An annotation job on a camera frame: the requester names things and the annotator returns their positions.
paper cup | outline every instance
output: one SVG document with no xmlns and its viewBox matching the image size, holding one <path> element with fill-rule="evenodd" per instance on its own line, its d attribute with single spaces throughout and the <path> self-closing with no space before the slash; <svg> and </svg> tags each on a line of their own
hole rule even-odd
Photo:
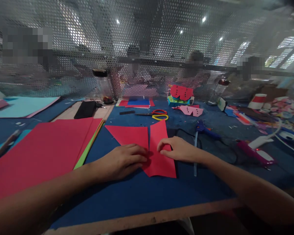
<svg viewBox="0 0 294 235">
<path fill-rule="evenodd" d="M 261 109 L 267 94 L 255 94 L 252 101 L 249 103 L 248 108 Z"/>
</svg>

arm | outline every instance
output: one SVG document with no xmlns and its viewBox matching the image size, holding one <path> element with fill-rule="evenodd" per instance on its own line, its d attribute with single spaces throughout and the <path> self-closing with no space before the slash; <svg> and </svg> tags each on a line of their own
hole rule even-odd
<svg viewBox="0 0 294 235">
<path fill-rule="evenodd" d="M 170 144 L 173 151 L 161 150 Z M 255 214 L 271 225 L 294 224 L 294 198 L 273 184 L 198 149 L 179 137 L 162 139 L 161 154 L 184 162 L 205 165 L 223 180 Z"/>
<path fill-rule="evenodd" d="M 21 234 L 85 188 L 124 178 L 147 161 L 145 154 L 135 144 L 120 146 L 95 162 L 1 199 L 0 234 Z"/>
</svg>

metal mesh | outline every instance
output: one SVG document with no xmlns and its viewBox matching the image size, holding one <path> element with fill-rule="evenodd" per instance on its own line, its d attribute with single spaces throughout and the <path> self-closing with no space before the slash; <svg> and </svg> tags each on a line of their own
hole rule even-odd
<svg viewBox="0 0 294 235">
<path fill-rule="evenodd" d="M 52 28 L 53 63 L 3 64 L 7 27 Z M 241 57 L 265 71 L 236 75 Z M 166 96 L 180 84 L 206 100 L 233 72 L 228 98 L 294 77 L 294 7 L 253 1 L 0 0 L 0 90 L 6 95 L 99 97 L 93 68 L 115 97 Z"/>
</svg>

scissors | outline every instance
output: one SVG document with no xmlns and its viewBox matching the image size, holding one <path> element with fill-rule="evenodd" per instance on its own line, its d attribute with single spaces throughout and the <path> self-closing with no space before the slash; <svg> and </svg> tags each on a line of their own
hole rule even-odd
<svg viewBox="0 0 294 235">
<path fill-rule="evenodd" d="M 154 111 L 152 111 L 151 113 L 148 113 L 148 114 L 135 114 L 135 115 L 151 116 L 153 119 L 161 121 L 161 120 L 168 120 L 169 116 L 167 114 L 168 113 L 166 111 L 162 110 L 162 109 L 156 109 L 156 110 L 154 110 Z"/>
</svg>

red scissors handle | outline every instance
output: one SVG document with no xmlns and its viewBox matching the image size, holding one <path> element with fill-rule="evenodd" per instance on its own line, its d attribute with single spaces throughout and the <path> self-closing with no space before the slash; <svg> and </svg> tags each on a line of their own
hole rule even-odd
<svg viewBox="0 0 294 235">
<path fill-rule="evenodd" d="M 156 110 L 152 111 L 151 113 L 152 114 L 157 114 L 157 115 L 168 114 L 165 110 L 162 110 L 162 109 L 156 109 Z"/>
</svg>

